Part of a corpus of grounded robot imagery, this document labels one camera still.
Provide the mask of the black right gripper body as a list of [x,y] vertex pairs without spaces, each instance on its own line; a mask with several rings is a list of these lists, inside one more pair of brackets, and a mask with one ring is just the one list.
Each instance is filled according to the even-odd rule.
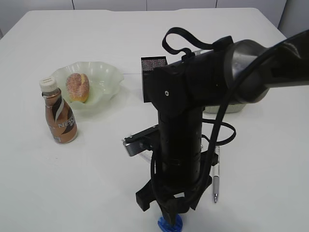
[[199,180],[194,185],[184,189],[167,186],[156,174],[154,174],[154,179],[155,188],[152,186],[152,180],[149,180],[142,189],[136,192],[136,202],[142,211],[146,211],[150,208],[150,203],[156,201],[158,193],[175,193],[174,196],[178,201],[178,212],[187,212],[189,209],[195,210],[201,197],[196,198],[191,203],[185,203],[184,198],[193,195],[198,190],[198,186],[201,186],[201,189],[205,191],[213,183],[213,177],[209,176],[205,184],[202,184]]

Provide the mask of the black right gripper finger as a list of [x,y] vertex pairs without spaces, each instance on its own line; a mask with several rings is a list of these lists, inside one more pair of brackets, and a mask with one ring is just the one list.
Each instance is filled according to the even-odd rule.
[[178,214],[178,201],[174,196],[175,193],[171,194],[157,194],[156,201],[159,204],[163,218],[169,225],[176,224],[176,217]]

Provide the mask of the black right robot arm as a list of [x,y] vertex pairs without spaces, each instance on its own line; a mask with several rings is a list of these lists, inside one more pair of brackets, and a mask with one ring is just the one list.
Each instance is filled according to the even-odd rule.
[[215,147],[228,105],[260,101],[274,87],[309,83],[309,33],[304,31],[266,48],[252,40],[199,41],[182,28],[171,28],[192,45],[178,62],[156,67],[144,87],[158,111],[158,125],[133,136],[152,151],[151,179],[136,194],[147,210],[159,204],[163,218],[174,225],[178,214],[195,209],[211,184]]

